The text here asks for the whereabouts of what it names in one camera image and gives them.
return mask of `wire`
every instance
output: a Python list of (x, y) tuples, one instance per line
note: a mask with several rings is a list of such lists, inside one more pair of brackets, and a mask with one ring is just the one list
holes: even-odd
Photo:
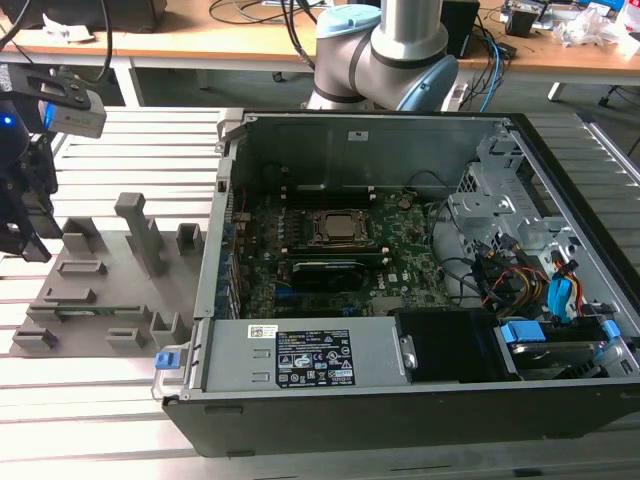
[(318, 23), (318, 19), (315, 17), (313, 13), (311, 13), (311, 5), (309, 5), (308, 0), (298, 0), (298, 5), (300, 8), (304, 10), (304, 13), (311, 19), (311, 21), (315, 24)]
[(493, 46), (493, 51), (495, 52), (495, 55), (496, 55), (496, 66), (493, 72), (493, 79), (491, 80), (491, 86), (489, 87), (489, 93), (487, 93), (487, 96), (484, 99), (484, 103), (480, 108), (480, 111), (484, 112), (485, 109), (487, 108), (487, 105), (489, 105), (489, 102), (493, 98), (493, 94), (495, 93), (496, 80), (498, 79), (498, 72), (500, 71), (500, 50), (498, 50), (498, 46), (496, 45), (496, 42), (494, 42), (488, 37), (482, 37), (482, 38), (484, 38), (487, 42), (491, 42), (491, 45)]
[(442, 185), (444, 188), (447, 188), (447, 189), (451, 188), (451, 187), (449, 187), (449, 185), (447, 185), (446, 183), (444, 183), (444, 181), (443, 181), (443, 180), (442, 180), (442, 179), (441, 179), (441, 178), (440, 178), (440, 177), (439, 177), (439, 176), (438, 176), (438, 175), (437, 175), (433, 170), (429, 170), (428, 168), (423, 168), (423, 169), (421, 169), (421, 170), (418, 170), (417, 172), (414, 172), (414, 173), (409, 177), (409, 179), (408, 179), (406, 182), (404, 182), (403, 189), (404, 189), (404, 190), (409, 191), (409, 188), (411, 188), (411, 184), (413, 183), (413, 181), (415, 180), (415, 178), (416, 178), (418, 175), (421, 175), (421, 174), (423, 174), (423, 173), (427, 173), (427, 174), (431, 175), (431, 176), (432, 176), (433, 178), (435, 178), (435, 179), (438, 181), (438, 183), (439, 183), (440, 185)]
[[(253, 1), (253, 2), (249, 2), (245, 5), (238, 5), (237, 1), (238, 0), (231, 0), (231, 1), (227, 1), (226, 3), (222, 3), (224, 0), (216, 0), (215, 2), (213, 2), (210, 6), (209, 6), (209, 16), (216, 20), (217, 22), (220, 23), (224, 23), (227, 25), (261, 25), (261, 24), (284, 24), (284, 20), (275, 22), (274, 20), (277, 19), (282, 19), (283, 14), (279, 13), (277, 15), (272, 15), (270, 17), (265, 17), (265, 18), (258, 18), (258, 17), (254, 17), (253, 15), (249, 15), (245, 10), (248, 9), (249, 7), (253, 7), (255, 5), (260, 5), (261, 2), (259, 1)], [(229, 5), (236, 5), (236, 9), (239, 7), (240, 11), (242, 12), (241, 15), (247, 20), (245, 22), (239, 22), (236, 20), (227, 20), (225, 18), (220, 18), (218, 16), (216, 16), (213, 12), (214, 10), (217, 10), (221, 7), (225, 7), (225, 6), (229, 6)], [(318, 2), (314, 3), (313, 5), (310, 5), (310, 8), (316, 7), (318, 5), (322, 5), (324, 4), (324, 0), (319, 0)], [(295, 13), (301, 12), (303, 11), (302, 8), (296, 8), (294, 10)]]
[(76, 79), (89, 85), (99, 84), (105, 75), (109, 73), (109, 69), (111, 68), (111, 57), (113, 56), (113, 28), (111, 27), (111, 15), (109, 14), (109, 8), (107, 7), (106, 0), (100, 0), (100, 5), (102, 5), (102, 14), (104, 15), (104, 23), (107, 30), (107, 55), (105, 56), (102, 70), (100, 70), (98, 76), (93, 79), (86, 79), (77, 73), (74, 75)]
[(15, 37), (22, 28), (22, 25), (26, 21), (27, 15), (29, 14), (29, 10), (31, 10), (31, 3), (32, 0), (27, 0), (27, 2), (24, 4), (24, 7), (22, 7), (22, 10), (20, 11), (18, 18), (16, 18), (15, 23), (12, 25), (9, 31), (4, 34), (2, 39), (0, 39), (0, 52), (7, 45), (7, 43), (13, 40), (13, 37)]
[(490, 38), (491, 41), (494, 44), (496, 44), (495, 37), (488, 29), (485, 28), (482, 22), (482, 19), (480, 18), (479, 15), (476, 15), (476, 19), (478, 21), (478, 24), (474, 26), (480, 30), (482, 35), (481, 36), (474, 35), (474, 36), (482, 40), (481, 44), (483, 48), (485, 48), (485, 50), (487, 51), (487, 64), (482, 70), (482, 73), (475, 78), (471, 86), (467, 89), (468, 93), (460, 103), (461, 107), (464, 105), (467, 105), (467, 111), (471, 110), (473, 100), (479, 95), (483, 95), (489, 88), (491, 83), (491, 78), (485, 78), (487, 74), (493, 71), (494, 68), (496, 68), (496, 66), (499, 66), (497, 83), (495, 84), (495, 88), (493, 91), (493, 93), (495, 94), (495, 90), (497, 90), (503, 84), (505, 73), (507, 69), (511, 66), (511, 58), (508, 55), (504, 55), (504, 56), (500, 55), (499, 59), (495, 57), (495, 49), (492, 48), (492, 45), (490, 45), (489, 42), (486, 40), (486, 38)]
[(293, 2), (294, 0), (289, 0), (289, 16), (287, 17), (287, 7), (285, 5), (285, 0), (280, 0), (280, 6), (282, 7), (284, 23), (287, 27), (287, 32), (289, 33), (289, 39), (291, 40), (291, 44), (293, 45), (293, 48), (298, 53), (300, 58), (304, 60), (304, 62), (309, 66), (309, 68), (311, 68), (311, 70), (315, 71), (316, 69), (315, 63), (313, 62), (313, 60), (311, 60), (311, 57), (307, 55), (307, 52), (302, 47), (302, 44), (300, 43), (300, 39), (296, 34), (296, 25), (295, 25), (295, 22), (293, 21), (293, 14), (295, 12), (295, 9), (293, 8)]
[[(4, 33), (5, 35), (7, 34), (7, 31), (4, 29), (4, 27), (2, 25), (0, 25), (0, 30), (2, 30), (2, 33)], [(27, 62), (29, 62), (31, 65), (35, 64), (35, 62), (33, 60), (31, 60), (31, 57), (29, 57), (29, 55), (27, 55), (27, 53), (25, 52), (23, 47), (18, 45), (16, 43), (16, 41), (13, 40), (13, 39), (11, 40), (11, 43), (13, 43), (13, 45), (16, 47), (16, 50), (18, 50), (18, 52), (20, 52), (22, 54), (22, 56), (27, 59)]]
[(631, 105), (633, 105), (634, 107), (640, 108), (640, 103), (636, 103), (636, 102), (634, 102), (634, 101), (632, 101), (632, 100), (629, 100), (627, 97), (625, 97), (624, 95), (622, 95), (622, 94), (620, 93), (620, 87), (616, 87), (616, 88), (613, 90), (613, 93), (615, 93), (616, 95), (618, 95), (618, 96), (619, 96), (621, 99), (623, 99), (625, 102), (630, 103), (630, 104), (631, 104)]
[(250, 23), (255, 22), (255, 23), (282, 25), (283, 22), (279, 18), (274, 18), (273, 20), (263, 21), (263, 19), (254, 17), (253, 15), (249, 15), (247, 12), (244, 11), (245, 8), (248, 8), (248, 7), (252, 6), (252, 5), (256, 5), (256, 4), (260, 3), (260, 2), (251, 2), (251, 3), (248, 3), (248, 4), (240, 6), (238, 4), (238, 1), (239, 0), (233, 0), (233, 6), (236, 7), (236, 10), (242, 16), (242, 18), (245, 18), (245, 19), (249, 20)]
[(446, 259), (440, 261), (440, 259), (438, 258), (438, 254), (436, 252), (436, 249), (433, 246), (433, 234), (435, 233), (436, 225), (438, 224), (438, 218), (440, 218), (440, 215), (442, 214), (442, 211), (444, 210), (444, 207), (445, 207), (446, 204), (447, 204), (446, 200), (443, 201), (440, 204), (440, 207), (438, 208), (438, 212), (436, 213), (436, 218), (435, 218), (435, 220), (433, 221), (433, 223), (431, 224), (431, 227), (430, 227), (430, 231), (429, 231), (429, 248), (431, 249), (431, 254), (433, 255), (433, 259), (435, 260), (436, 264), (438, 265), (438, 270), (439, 271), (441, 271), (445, 275), (453, 278), (454, 280), (458, 281), (460, 284), (465, 285), (471, 291), (477, 293), (478, 295), (482, 295), (482, 292), (480, 291), (480, 289), (478, 287), (476, 287), (471, 282), (466, 281), (464, 278), (456, 275), (455, 273), (453, 273), (451, 270), (449, 270), (447, 267), (444, 266), (445, 262), (448, 262), (449, 260), (458, 260), (458, 259), (460, 259), (462, 257), (450, 257), (450, 258), (446, 258)]
[(240, 220), (242, 220), (242, 214), (244, 213), (244, 209), (247, 206), (247, 188), (242, 187), (242, 208), (240, 209)]
[(636, 149), (636, 147), (638, 146), (638, 144), (640, 144), (640, 137), (638, 137), (638, 139), (633, 142), (633, 145), (631, 145), (631, 148), (629, 149), (629, 153), (627, 153), (627, 157), (630, 157), (631, 154), (633, 153), (633, 151)]

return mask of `black cable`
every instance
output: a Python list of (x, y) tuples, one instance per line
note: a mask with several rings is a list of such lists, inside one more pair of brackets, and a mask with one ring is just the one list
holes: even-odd
[(111, 26), (111, 15), (109, 14), (106, 0), (100, 0), (100, 4), (102, 5), (102, 14), (104, 15), (104, 23), (107, 30), (107, 55), (104, 59), (102, 70), (100, 70), (98, 76), (93, 79), (86, 79), (77, 73), (74, 75), (74, 78), (89, 85), (98, 85), (105, 75), (109, 73), (109, 69), (111, 68), (111, 57), (113, 56), (113, 28)]
[(627, 90), (626, 88), (624, 88), (621, 85), (616, 85), (616, 88), (619, 89), (619, 90), (622, 90), (623, 92), (627, 92), (629, 95), (640, 96), (640, 92), (632, 92), (631, 90)]
[(313, 60), (311, 60), (311, 57), (307, 55), (307, 52), (302, 47), (302, 44), (300, 43), (300, 39), (296, 34), (296, 27), (293, 21), (293, 14), (295, 12), (295, 9), (293, 8), (293, 1), (294, 0), (289, 0), (290, 8), (287, 16), (287, 7), (285, 4), (285, 0), (280, 0), (280, 7), (282, 8), (284, 23), (285, 23), (285, 26), (287, 27), (287, 33), (289, 34), (289, 39), (291, 40), (291, 44), (293, 45), (293, 48), (298, 53), (300, 58), (304, 60), (304, 62), (309, 66), (309, 68), (311, 68), (311, 70), (315, 70), (316, 69), (315, 63), (313, 62)]
[(450, 257), (450, 258), (446, 258), (443, 261), (440, 261), (440, 259), (438, 258), (438, 254), (436, 252), (436, 249), (433, 246), (433, 239), (434, 239), (433, 234), (435, 233), (436, 225), (438, 224), (438, 219), (440, 218), (440, 215), (442, 214), (442, 210), (444, 210), (444, 207), (445, 207), (446, 204), (447, 204), (446, 200), (443, 201), (440, 204), (440, 208), (438, 208), (438, 211), (436, 212), (436, 218), (434, 219), (433, 223), (431, 224), (431, 229), (429, 231), (429, 239), (428, 239), (429, 248), (431, 249), (431, 255), (433, 256), (433, 259), (435, 260), (436, 264), (438, 265), (438, 268), (442, 271), (442, 273), (444, 273), (445, 275), (453, 278), (454, 280), (456, 280), (460, 284), (465, 285), (471, 291), (477, 293), (478, 295), (482, 295), (482, 292), (480, 291), (480, 289), (478, 287), (476, 287), (471, 282), (467, 282), (464, 278), (456, 275), (455, 273), (453, 273), (451, 270), (449, 270), (447, 267), (444, 266), (445, 262), (448, 262), (449, 260), (457, 260), (457, 259), (462, 258), (462, 257)]
[[(215, 16), (214, 13), (213, 13), (214, 10), (216, 10), (216, 9), (218, 9), (220, 7), (226, 7), (228, 5), (233, 5), (233, 2), (222, 3), (223, 1), (224, 0), (216, 0), (215, 2), (213, 2), (211, 4), (211, 6), (209, 6), (209, 16), (212, 19), (214, 19), (214, 20), (216, 20), (216, 21), (218, 21), (220, 23), (227, 24), (227, 25), (261, 25), (261, 24), (264, 24), (264, 23), (268, 23), (271, 20), (282, 18), (284, 16), (282, 13), (279, 13), (279, 14), (273, 15), (271, 17), (259, 18), (259, 19), (256, 19), (256, 20), (249, 20), (249, 21), (246, 21), (246, 22), (238, 22), (238, 21), (235, 21), (235, 20), (226, 20), (224, 18), (220, 18), (220, 17)], [(240, 7), (240, 10), (244, 11), (245, 9), (247, 9), (249, 7), (252, 7), (254, 5), (260, 5), (260, 4), (261, 4), (260, 1), (247, 3), (245, 5), (242, 5)], [(298, 13), (298, 12), (301, 12), (301, 11), (303, 11), (302, 8), (296, 8), (295, 9), (295, 13)]]
[(6, 47), (7, 43), (13, 40), (13, 37), (15, 37), (22, 28), (22, 25), (24, 24), (25, 20), (27, 19), (27, 15), (29, 14), (29, 10), (31, 10), (31, 2), (32, 0), (27, 0), (27, 2), (24, 4), (24, 7), (22, 7), (20, 15), (18, 15), (18, 18), (16, 18), (15, 23), (12, 25), (9, 31), (5, 33), (4, 37), (0, 39), (0, 52), (4, 47)]
[(638, 144), (640, 144), (640, 137), (638, 137), (638, 139), (633, 143), (633, 145), (631, 145), (631, 148), (629, 149), (629, 153), (627, 153), (627, 157), (630, 157), (631, 154), (633, 153), (633, 151), (636, 149), (636, 147), (638, 146)]
[(615, 89), (613, 90), (613, 93), (615, 93), (616, 95), (618, 95), (618, 96), (619, 96), (621, 99), (623, 99), (625, 102), (630, 103), (630, 104), (631, 104), (631, 105), (633, 105), (634, 107), (638, 107), (638, 108), (640, 108), (640, 103), (636, 103), (636, 102), (633, 102), (633, 101), (629, 100), (627, 97), (625, 97), (624, 95), (622, 95), (622, 94), (620, 93), (620, 90), (621, 90), (621, 88), (620, 88), (620, 87), (617, 87), (617, 88), (615, 88)]
[(431, 175), (431, 176), (432, 176), (433, 178), (435, 178), (435, 179), (438, 181), (438, 183), (439, 183), (440, 185), (442, 185), (444, 188), (446, 188), (446, 189), (451, 188), (451, 187), (449, 187), (449, 185), (447, 185), (446, 183), (444, 183), (444, 181), (443, 181), (443, 180), (442, 180), (442, 179), (441, 179), (441, 178), (440, 178), (440, 177), (439, 177), (435, 172), (433, 172), (433, 170), (429, 170), (428, 168), (423, 168), (423, 169), (418, 170), (417, 172), (414, 172), (414, 173), (409, 177), (409, 179), (408, 179), (406, 182), (404, 182), (404, 185), (403, 185), (404, 190), (409, 190), (409, 188), (411, 188), (411, 184), (413, 183), (413, 181), (415, 180), (415, 178), (416, 178), (418, 175), (422, 175), (423, 173), (427, 173), (427, 174)]
[[(2, 25), (0, 25), (0, 30), (2, 30), (2, 33), (4, 33), (5, 35), (7, 34), (7, 31), (4, 29)], [(24, 51), (24, 49), (20, 45), (18, 45), (14, 40), (11, 40), (11, 43), (13, 43), (13, 45), (16, 47), (16, 50), (18, 50), (18, 52), (20, 52), (22, 56), (27, 59), (27, 62), (29, 62), (31, 65), (35, 64), (35, 62), (31, 60), (31, 57), (27, 55), (27, 53)]]
[(318, 19), (311, 12), (311, 5), (309, 5), (308, 0), (298, 0), (298, 5), (300, 5), (300, 8), (302, 8), (304, 10), (304, 13), (307, 14), (307, 16), (311, 19), (311, 21), (313, 23), (315, 23), (315, 24), (318, 23)]

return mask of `wooden desk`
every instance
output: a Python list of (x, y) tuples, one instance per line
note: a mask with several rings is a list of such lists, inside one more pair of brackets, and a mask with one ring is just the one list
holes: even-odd
[[(135, 67), (192, 68), (198, 70), (309, 71), (294, 51), (283, 25), (227, 25), (209, 16), (212, 0), (168, 0), (168, 7), (154, 34), (116, 33), (113, 68), (128, 106), (143, 105)], [(481, 0), (485, 26), (499, 40), (518, 49), (508, 76), (525, 81), (640, 85), (640, 56), (624, 60), (616, 45), (585, 45), (565, 48), (551, 32), (532, 33), (530, 38), (506, 37), (498, 13), (489, 10), (501, 0)], [(233, 21), (242, 17), (233, 5), (216, 9), (216, 15)], [(274, 7), (251, 7), (254, 16), (280, 13)], [(314, 25), (304, 14), (296, 15), (298, 36), (310, 55), (315, 54)], [(105, 53), (104, 34), (98, 42), (68, 47), (52, 46), (40, 31), (22, 31), (15, 41), (36, 63), (100, 65)], [(25, 59), (7, 45), (0, 61)], [(486, 65), (484, 49), (471, 47), (469, 58), (460, 60), (460, 81)]]

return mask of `blue tab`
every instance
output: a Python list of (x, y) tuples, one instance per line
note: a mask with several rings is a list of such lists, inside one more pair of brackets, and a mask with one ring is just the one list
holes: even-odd
[(571, 298), (571, 282), (566, 278), (551, 280), (547, 293), (547, 306), (553, 315), (560, 318), (560, 323), (570, 322), (567, 315), (569, 298)]
[(618, 328), (618, 324), (613, 320), (605, 320), (602, 322), (602, 328), (604, 332), (609, 337), (609, 340), (613, 340), (616, 337), (620, 336), (620, 329)]
[(512, 320), (501, 330), (507, 343), (544, 342), (547, 339), (536, 320)]
[(500, 327), (500, 330), (502, 330), (502, 336), (504, 337), (504, 341), (505, 342), (507, 342), (507, 343), (515, 343), (516, 342), (516, 336), (511, 331), (511, 329), (509, 328), (509, 324)]
[(339, 5), (320, 14), (316, 38), (347, 35), (375, 27), (380, 23), (382, 10), (371, 5)]
[(177, 370), (180, 368), (180, 352), (158, 352), (156, 370)]

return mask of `small connector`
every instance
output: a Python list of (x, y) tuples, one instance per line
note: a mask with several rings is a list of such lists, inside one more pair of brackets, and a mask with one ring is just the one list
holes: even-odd
[(473, 249), (478, 255), (485, 258), (493, 258), (496, 254), (489, 245), (478, 242), (477, 240), (473, 242)]
[(503, 233), (500, 236), (500, 245), (502, 246), (502, 248), (510, 251), (515, 248), (520, 248), (520, 244), (518, 243), (518, 241), (508, 233)]
[(180, 352), (158, 352), (155, 360), (156, 370), (177, 370), (180, 368)]

